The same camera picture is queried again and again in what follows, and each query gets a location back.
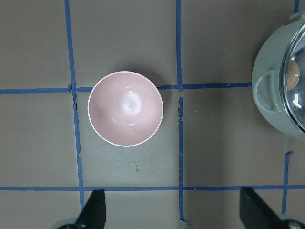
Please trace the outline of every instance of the bowl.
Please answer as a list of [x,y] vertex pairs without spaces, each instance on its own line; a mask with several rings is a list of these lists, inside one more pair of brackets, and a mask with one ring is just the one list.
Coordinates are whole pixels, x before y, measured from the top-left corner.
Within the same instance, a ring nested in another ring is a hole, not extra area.
[[105,141],[116,146],[137,146],[157,132],[163,102],[156,86],[146,77],[115,72],[94,86],[88,100],[88,117]]

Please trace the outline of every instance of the pot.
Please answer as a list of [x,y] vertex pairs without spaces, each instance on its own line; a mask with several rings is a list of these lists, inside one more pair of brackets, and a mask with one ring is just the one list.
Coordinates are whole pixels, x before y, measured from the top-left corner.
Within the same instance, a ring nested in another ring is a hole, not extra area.
[[272,126],[305,139],[305,12],[290,16],[260,49],[252,95]]

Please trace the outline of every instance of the floor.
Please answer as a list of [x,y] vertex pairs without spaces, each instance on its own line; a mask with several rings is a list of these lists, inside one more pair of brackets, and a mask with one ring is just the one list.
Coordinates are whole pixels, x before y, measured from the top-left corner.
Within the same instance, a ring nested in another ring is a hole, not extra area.
[[[241,229],[241,186],[305,220],[305,142],[270,126],[251,94],[260,47],[302,7],[1,1],[0,228],[55,228],[98,188],[106,229]],[[122,70],[149,78],[164,103],[155,136],[130,148],[100,139],[87,116],[92,87]]]

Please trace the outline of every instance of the blue tape line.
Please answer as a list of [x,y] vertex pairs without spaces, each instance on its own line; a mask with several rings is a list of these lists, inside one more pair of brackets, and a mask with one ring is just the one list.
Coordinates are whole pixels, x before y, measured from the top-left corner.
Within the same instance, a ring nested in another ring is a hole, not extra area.
[[81,209],[83,209],[83,207],[84,207],[84,189],[83,189],[83,179],[82,179],[82,164],[81,164],[81,158],[79,157],[80,152],[81,152],[81,139],[80,139],[78,112],[77,112],[76,79],[75,79],[75,68],[74,68],[74,55],[73,55],[69,0],[65,0],[65,14],[66,14],[67,41],[68,41],[70,75],[71,75],[72,96],[73,96],[74,127],[75,127],[75,142],[76,142],[78,182],[79,182],[79,192],[80,192],[80,205],[81,205]]
[[[235,88],[235,87],[251,87],[251,82],[246,83],[203,83],[203,84],[182,84],[179,85],[160,85],[158,90],[174,90],[182,87],[183,89],[210,89],[210,88]],[[67,88],[29,88],[29,89],[2,89],[0,94],[27,94],[27,93],[61,93],[73,92],[74,98],[76,92],[91,92],[93,87],[78,87],[73,91],[72,85]]]
[[[242,187],[254,190],[305,189],[305,185],[258,185],[258,186],[139,186],[139,187],[82,187],[83,191],[104,189],[105,191],[239,191]],[[20,187],[3,186],[0,191],[79,191],[80,187]]]
[[288,185],[287,189],[305,189],[305,185]]
[[177,80],[179,90],[182,91],[182,67],[181,67],[181,0],[176,0],[176,52],[177,52]]
[[234,88],[251,87],[251,82],[245,83],[204,83],[204,84],[184,84],[183,89],[210,89],[210,88]]
[[28,89],[2,89],[0,94],[27,94],[27,93],[58,93],[71,92],[72,85],[66,88],[28,88]]
[[74,55],[73,55],[69,0],[65,0],[65,13],[66,13],[67,41],[68,41],[69,63],[70,63],[70,76],[71,76],[71,82],[72,82],[72,86],[73,86],[72,91],[75,94],[76,93],[76,81],[75,81]]
[[180,220],[184,221],[184,177],[183,177],[183,98],[179,96],[179,108],[178,108],[178,115],[179,115],[179,215]]
[[178,191],[177,186],[142,186],[142,187],[84,187],[85,191],[93,191],[96,189],[104,189],[105,191]]
[[74,111],[74,129],[75,129],[75,143],[76,143],[76,156],[80,156],[81,152],[81,137],[80,137],[80,124],[78,119],[77,104],[73,103]]
[[77,170],[78,170],[78,184],[80,191],[80,204],[81,204],[81,209],[83,209],[85,206],[85,198],[84,198],[84,183],[82,180],[82,165],[81,165],[80,157],[77,157]]
[[242,187],[251,187],[254,190],[281,190],[282,185],[261,185],[261,186],[194,186],[184,187],[185,191],[239,191]]
[[171,90],[171,89],[179,89],[178,85],[160,85],[157,86],[158,90]]
[[78,191],[79,187],[0,187],[0,191]]
[[300,1],[299,0],[295,0],[295,3],[294,3],[294,13],[297,13],[297,12],[300,11],[299,6],[300,6]]
[[76,88],[76,92],[91,92],[93,87],[78,87]]
[[288,152],[285,154],[285,165],[284,165],[284,185],[283,185],[283,199],[282,199],[282,214],[286,214],[287,206],[287,194],[288,194],[288,169],[289,169],[289,157],[293,152]]

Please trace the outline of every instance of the glass lid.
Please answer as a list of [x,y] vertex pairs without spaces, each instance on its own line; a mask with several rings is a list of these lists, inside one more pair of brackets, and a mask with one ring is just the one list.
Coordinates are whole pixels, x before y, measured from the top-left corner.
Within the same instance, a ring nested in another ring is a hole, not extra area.
[[305,26],[296,33],[286,53],[280,79],[284,104],[292,120],[305,132]]

